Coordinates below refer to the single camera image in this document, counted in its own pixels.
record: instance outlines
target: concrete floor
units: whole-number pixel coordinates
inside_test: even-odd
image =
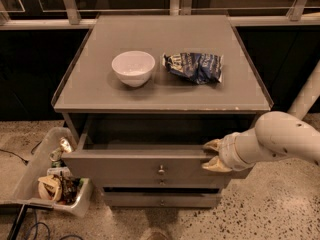
[[[320,114],[305,121],[320,130]],[[62,121],[0,122],[0,149],[32,159],[31,149]],[[0,151],[0,202],[10,200],[25,165]],[[320,239],[320,168],[298,159],[259,163],[244,180],[233,180],[214,209],[110,209],[94,190],[84,218],[38,211],[51,230],[50,239],[77,234],[83,239],[147,239],[153,230],[169,239]],[[14,216],[0,217],[0,239],[6,239]],[[34,223],[29,212],[17,239]],[[38,238],[47,239],[39,226]]]

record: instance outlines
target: bowl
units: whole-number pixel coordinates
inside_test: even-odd
[[[151,77],[154,58],[146,52],[129,51],[119,54],[112,61],[112,69],[121,82],[139,87]]]

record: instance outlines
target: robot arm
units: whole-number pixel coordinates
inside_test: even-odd
[[[262,115],[255,127],[226,135],[204,145],[205,152],[218,155],[202,167],[210,171],[241,171],[260,161],[291,157],[320,163],[320,133],[307,123],[283,112]]]

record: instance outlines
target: cable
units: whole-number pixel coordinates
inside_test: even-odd
[[[39,147],[39,145],[41,144],[42,141],[40,141],[37,145],[35,145],[32,149],[31,149],[31,154],[34,155],[35,150],[37,149],[37,147]]]
[[[77,235],[67,235],[67,236],[61,237],[59,240],[64,240],[64,239],[67,239],[69,237],[75,237],[75,238],[78,238],[80,240],[83,240],[83,238],[81,236],[77,236]]]
[[[19,155],[17,155],[17,154],[15,154],[15,153],[13,153],[13,152],[11,152],[11,151],[7,151],[7,150],[4,150],[4,149],[0,149],[0,151],[2,151],[2,152],[6,152],[6,153],[9,153],[9,154],[12,154],[12,155],[14,155],[14,156],[19,157],[19,158],[21,159],[21,161],[22,161],[25,165],[27,165],[27,164],[29,163],[29,161],[28,161],[28,160],[23,159],[21,156],[19,156]]]
[[[34,214],[34,221],[36,223],[38,223],[38,217],[37,217],[37,211],[36,209],[32,209],[33,210],[33,214]],[[33,237],[33,240],[36,240],[37,239],[37,236],[38,236],[38,224],[36,226],[36,232],[34,233],[34,237]]]
[[[34,213],[34,220],[35,220],[36,223],[35,223],[34,225],[32,225],[31,228],[29,228],[29,230],[27,231],[26,236],[24,237],[24,240],[28,240],[28,238],[30,237],[30,234],[31,234],[31,232],[32,232],[32,229],[34,229],[34,228],[36,228],[36,232],[35,232],[35,234],[34,234],[34,236],[33,236],[33,240],[36,240],[36,239],[37,239],[37,236],[38,236],[38,226],[39,226],[39,225],[43,225],[43,226],[46,227],[46,229],[47,229],[47,231],[48,231],[48,238],[47,238],[47,240],[50,240],[51,231],[50,231],[49,226],[48,226],[46,223],[44,223],[44,222],[38,222],[36,209],[33,209],[33,213]],[[69,238],[69,237],[77,238],[77,239],[79,239],[79,240],[84,240],[81,236],[73,235],[73,234],[63,236],[63,237],[60,238],[59,240],[64,240],[64,239],[67,239],[67,238]]]
[[[42,141],[40,141],[37,145],[35,145],[35,146],[31,149],[31,154],[32,154],[32,155],[34,155],[35,150],[36,150],[36,149],[37,149],[37,147],[41,144],[41,142],[42,142]],[[19,157],[25,165],[27,165],[27,164],[28,164],[28,162],[29,162],[28,160],[23,159],[21,156],[19,156],[19,155],[17,155],[17,154],[15,154],[15,153],[13,153],[13,152],[11,152],[11,151],[7,151],[7,150],[4,150],[4,149],[0,149],[0,151],[2,151],[2,152],[6,152],[6,153],[9,153],[9,154],[12,154],[12,155],[14,155],[14,156]]]
[[[43,226],[45,226],[46,227],[46,229],[47,229],[47,231],[48,231],[48,240],[50,240],[50,228],[48,227],[48,225],[46,224],[46,223],[43,223],[43,222],[37,222],[37,223],[35,223],[29,230],[28,230],[28,232],[27,232],[27,234],[26,234],[26,236],[24,237],[24,240],[28,240],[28,238],[29,238],[29,236],[30,236],[30,234],[31,234],[31,231],[32,231],[32,229],[33,228],[38,228],[38,225],[43,225]]]

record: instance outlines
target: drawer knob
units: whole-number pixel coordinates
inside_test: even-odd
[[[163,165],[160,165],[160,168],[159,168],[159,170],[158,170],[158,173],[159,173],[160,175],[163,175],[165,172],[166,172],[166,171],[164,170]]]

